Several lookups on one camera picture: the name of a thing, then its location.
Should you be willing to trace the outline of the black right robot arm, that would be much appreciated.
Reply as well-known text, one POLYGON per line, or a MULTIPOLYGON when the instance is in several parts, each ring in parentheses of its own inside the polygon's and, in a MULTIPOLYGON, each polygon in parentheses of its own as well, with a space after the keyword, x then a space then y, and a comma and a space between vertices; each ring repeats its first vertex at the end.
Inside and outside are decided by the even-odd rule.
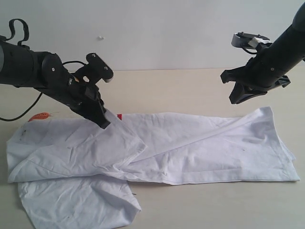
POLYGON ((305 6, 301 5, 292 24, 274 42, 259 34, 239 32, 233 35, 231 45, 253 55, 245 66, 221 74, 223 83, 235 83, 229 95, 232 104, 285 88, 290 84, 286 74, 305 59, 305 6))

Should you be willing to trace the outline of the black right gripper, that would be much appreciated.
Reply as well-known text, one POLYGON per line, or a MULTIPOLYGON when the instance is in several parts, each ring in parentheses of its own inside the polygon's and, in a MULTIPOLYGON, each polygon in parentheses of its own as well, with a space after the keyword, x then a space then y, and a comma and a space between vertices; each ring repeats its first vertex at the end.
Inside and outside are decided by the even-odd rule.
POLYGON ((231 104, 240 104, 251 98, 266 95, 276 87, 286 87, 290 79, 286 73, 291 69, 290 51, 277 45, 258 45, 257 54, 246 66, 224 70, 220 77, 223 83, 235 82, 229 95, 231 104), (252 89, 242 83, 251 83, 264 91, 252 89))

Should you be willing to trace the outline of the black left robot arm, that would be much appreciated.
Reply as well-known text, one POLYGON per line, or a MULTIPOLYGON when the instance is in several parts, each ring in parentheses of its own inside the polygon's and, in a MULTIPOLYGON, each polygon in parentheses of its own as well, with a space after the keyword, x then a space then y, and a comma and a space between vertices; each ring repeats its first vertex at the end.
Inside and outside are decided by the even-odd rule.
POLYGON ((70 73, 55 53, 33 52, 1 41, 0 82, 34 88, 105 129, 110 121, 96 83, 109 82, 113 71, 96 53, 87 54, 86 60, 80 69, 70 73))

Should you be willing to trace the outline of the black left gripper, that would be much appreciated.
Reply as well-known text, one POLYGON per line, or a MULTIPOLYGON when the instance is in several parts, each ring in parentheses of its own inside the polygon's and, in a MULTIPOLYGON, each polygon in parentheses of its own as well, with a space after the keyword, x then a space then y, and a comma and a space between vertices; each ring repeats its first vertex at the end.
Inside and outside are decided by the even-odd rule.
POLYGON ((110 124, 106 118, 104 102, 96 83, 103 75, 96 71, 45 71, 40 92, 68 106, 74 113, 88 119, 100 128, 110 124))

